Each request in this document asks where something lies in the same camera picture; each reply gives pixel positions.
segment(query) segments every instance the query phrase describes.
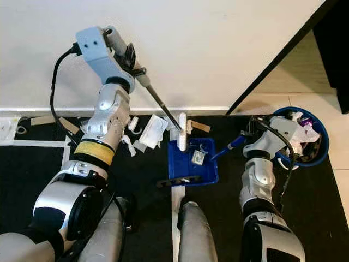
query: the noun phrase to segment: yellow band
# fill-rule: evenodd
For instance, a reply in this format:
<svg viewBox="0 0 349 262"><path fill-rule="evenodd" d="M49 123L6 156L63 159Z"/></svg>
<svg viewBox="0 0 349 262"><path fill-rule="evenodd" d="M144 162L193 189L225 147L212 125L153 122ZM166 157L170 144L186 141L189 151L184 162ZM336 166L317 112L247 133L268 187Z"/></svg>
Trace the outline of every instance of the yellow band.
<svg viewBox="0 0 349 262"><path fill-rule="evenodd" d="M83 141L78 144L74 153L83 153L102 160L104 163L111 165L114 157L114 151L110 148L90 141Z"/></svg>

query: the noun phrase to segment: white wall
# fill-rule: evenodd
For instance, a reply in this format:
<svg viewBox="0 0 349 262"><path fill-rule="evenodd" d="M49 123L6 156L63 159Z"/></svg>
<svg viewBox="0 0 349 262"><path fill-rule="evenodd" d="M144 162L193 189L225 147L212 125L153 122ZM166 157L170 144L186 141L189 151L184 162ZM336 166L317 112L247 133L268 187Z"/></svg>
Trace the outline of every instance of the white wall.
<svg viewBox="0 0 349 262"><path fill-rule="evenodd" d="M324 0L2 0L0 109L47 109L56 59L90 26L133 42L171 107L228 107ZM56 107L90 108L99 78L82 57L59 71ZM139 85L133 108L156 107Z"/></svg>

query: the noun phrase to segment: small plastic container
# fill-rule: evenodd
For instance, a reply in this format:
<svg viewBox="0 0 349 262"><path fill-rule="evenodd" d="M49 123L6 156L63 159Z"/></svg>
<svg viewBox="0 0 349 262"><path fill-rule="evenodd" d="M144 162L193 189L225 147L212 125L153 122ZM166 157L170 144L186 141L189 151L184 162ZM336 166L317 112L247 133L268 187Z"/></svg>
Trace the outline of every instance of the small plastic container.
<svg viewBox="0 0 349 262"><path fill-rule="evenodd" d="M202 165L194 164L191 159L195 150L207 151ZM215 144L212 138L191 138L188 140L187 150L182 152L177 147L177 141L169 142L169 179L184 176L200 176L201 181L178 186L203 186L219 181L217 161L210 161L215 155Z"/></svg>
<svg viewBox="0 0 349 262"><path fill-rule="evenodd" d="M279 110L275 111L275 115L286 115L288 111L293 111L293 112L302 112L303 116L302 117L309 117L313 123L312 123L312 128L317 131L319 134L322 136L322 141L320 144L320 149L317 154L317 156L310 162L295 162L295 166L314 166L317 164L320 164L324 159L326 158L328 154L328 149L329 149L329 138L327 131L325 129L325 126L321 123L321 121L314 116L311 112L306 111L302 108L297 108L294 106L288 106L285 108L280 108ZM280 151L275 154L276 158L281 158L283 163L286 163L287 166L289 166L291 160L289 157L284 156Z"/></svg>

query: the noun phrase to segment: blue plastic tray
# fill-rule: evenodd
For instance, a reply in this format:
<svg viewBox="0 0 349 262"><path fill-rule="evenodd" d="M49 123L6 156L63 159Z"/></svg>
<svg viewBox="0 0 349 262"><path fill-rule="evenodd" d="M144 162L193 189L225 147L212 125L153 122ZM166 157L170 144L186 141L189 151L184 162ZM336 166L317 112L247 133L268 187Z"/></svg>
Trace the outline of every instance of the blue plastic tray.
<svg viewBox="0 0 349 262"><path fill-rule="evenodd" d="M195 150L200 150L200 145L208 154L206 154L202 165L196 165L191 162L191 158ZM203 186L217 183L219 181L217 161L210 161L214 155L215 145L212 138L189 139L186 152L178 149L176 140L170 141L168 146L169 178L201 176L200 182L185 186Z"/></svg>

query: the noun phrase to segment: baseboard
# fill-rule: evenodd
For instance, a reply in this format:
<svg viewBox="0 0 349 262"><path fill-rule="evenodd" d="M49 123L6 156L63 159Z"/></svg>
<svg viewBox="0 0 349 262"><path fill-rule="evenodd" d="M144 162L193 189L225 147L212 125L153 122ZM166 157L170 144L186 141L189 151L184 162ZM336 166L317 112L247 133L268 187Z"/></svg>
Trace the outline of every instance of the baseboard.
<svg viewBox="0 0 349 262"><path fill-rule="evenodd" d="M178 112L186 112L189 116L200 115L224 115L229 109L228 106L184 106L178 108L169 108L176 114ZM91 117L94 108L57 108L58 116L65 117ZM165 115L161 108L131 108L131 115ZM0 116L47 116L51 115L50 108L0 108Z"/></svg>

